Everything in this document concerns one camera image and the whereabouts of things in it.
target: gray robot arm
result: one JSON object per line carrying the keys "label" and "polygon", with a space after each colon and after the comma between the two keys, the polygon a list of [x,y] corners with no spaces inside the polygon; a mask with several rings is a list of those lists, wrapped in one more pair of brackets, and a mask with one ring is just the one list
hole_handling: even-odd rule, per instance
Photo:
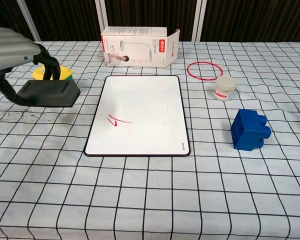
{"label": "gray robot arm", "polygon": [[[13,67],[26,63],[44,64],[43,80],[29,80],[16,93],[5,79]],[[0,91],[18,105],[40,107],[72,107],[80,90],[74,81],[49,81],[60,78],[60,66],[40,44],[33,43],[11,29],[0,27]]]}

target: white whiteboard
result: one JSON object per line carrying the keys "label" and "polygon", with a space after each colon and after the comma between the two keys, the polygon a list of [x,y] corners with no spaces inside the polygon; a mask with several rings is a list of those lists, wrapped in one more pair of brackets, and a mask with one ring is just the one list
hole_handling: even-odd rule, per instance
{"label": "white whiteboard", "polygon": [[85,144],[87,156],[186,156],[177,76],[108,76]]}

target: box flap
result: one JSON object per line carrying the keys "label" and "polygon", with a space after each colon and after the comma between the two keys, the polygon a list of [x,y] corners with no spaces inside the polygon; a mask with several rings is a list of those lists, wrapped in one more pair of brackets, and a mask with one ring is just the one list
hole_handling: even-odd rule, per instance
{"label": "box flap", "polygon": [[178,47],[179,47],[179,35],[180,30],[175,30],[174,34],[168,36],[167,39],[167,47],[166,47],[166,58],[164,66],[170,65],[174,60],[178,57]]}
{"label": "box flap", "polygon": [[107,26],[101,35],[121,35],[121,36],[158,36],[166,37],[166,27],[126,27],[126,26]]}

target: cardboard box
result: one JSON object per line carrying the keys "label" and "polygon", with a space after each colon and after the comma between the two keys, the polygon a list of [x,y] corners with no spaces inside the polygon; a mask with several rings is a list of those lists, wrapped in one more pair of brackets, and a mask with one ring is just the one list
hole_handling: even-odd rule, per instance
{"label": "cardboard box", "polygon": [[178,56],[180,30],[166,27],[108,26],[101,34],[107,66],[165,68]]}

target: red marker drawing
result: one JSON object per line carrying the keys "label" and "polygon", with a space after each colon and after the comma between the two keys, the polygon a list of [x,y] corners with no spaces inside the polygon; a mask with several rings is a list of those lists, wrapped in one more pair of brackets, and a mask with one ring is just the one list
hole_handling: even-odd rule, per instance
{"label": "red marker drawing", "polygon": [[117,118],[113,117],[113,116],[110,115],[110,114],[109,114],[109,117],[108,117],[107,119],[108,119],[108,121],[109,121],[113,126],[115,126],[115,127],[118,126],[117,121],[118,121],[118,122],[122,122],[122,123],[126,123],[126,124],[131,124],[131,123],[132,123],[131,121],[123,121],[123,120],[117,119]]}

